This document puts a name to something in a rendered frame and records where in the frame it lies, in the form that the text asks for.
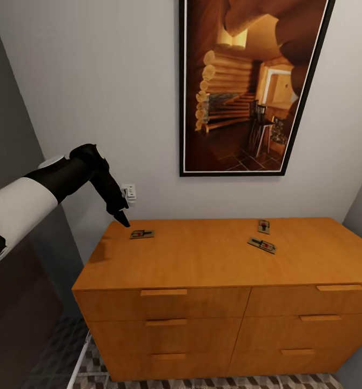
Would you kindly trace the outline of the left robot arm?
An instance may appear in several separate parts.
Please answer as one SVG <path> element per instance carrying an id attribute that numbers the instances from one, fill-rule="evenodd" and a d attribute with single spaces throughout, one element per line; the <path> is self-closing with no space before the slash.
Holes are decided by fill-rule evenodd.
<path id="1" fill-rule="evenodd" d="M 123 211 L 136 205 L 134 184 L 118 186 L 97 144 L 85 144 L 43 162 L 38 170 L 0 189 L 0 261 L 67 195 L 90 181 L 107 203 L 106 210 L 130 227 Z"/>

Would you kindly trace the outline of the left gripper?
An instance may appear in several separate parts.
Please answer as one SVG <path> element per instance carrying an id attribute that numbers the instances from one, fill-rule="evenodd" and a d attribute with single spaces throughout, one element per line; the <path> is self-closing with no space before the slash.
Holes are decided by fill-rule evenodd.
<path id="1" fill-rule="evenodd" d="M 112 177 L 113 178 L 113 177 Z M 106 210 L 109 214 L 112 214 L 115 219 L 121 222 L 124 226 L 130 227 L 129 221 L 127 220 L 123 211 L 120 211 L 123 208 L 128 209 L 129 205 L 127 199 L 122 197 L 122 192 L 116 181 L 112 180 L 112 183 L 109 183 L 104 188 L 97 189 L 97 192 L 107 203 Z"/>

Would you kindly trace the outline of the mousetrap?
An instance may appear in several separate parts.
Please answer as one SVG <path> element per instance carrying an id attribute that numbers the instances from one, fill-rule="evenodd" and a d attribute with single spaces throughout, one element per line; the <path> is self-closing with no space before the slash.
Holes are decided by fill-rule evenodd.
<path id="1" fill-rule="evenodd" d="M 251 237 L 247 243 L 271 254 L 276 254 L 277 246 L 267 243 L 263 240 Z"/>
<path id="2" fill-rule="evenodd" d="M 270 234 L 270 222 L 265 219 L 259 220 L 258 232 L 263 234 Z"/>
<path id="3" fill-rule="evenodd" d="M 137 230 L 131 232 L 130 239 L 154 238 L 154 237 L 155 237 L 155 230 Z"/>

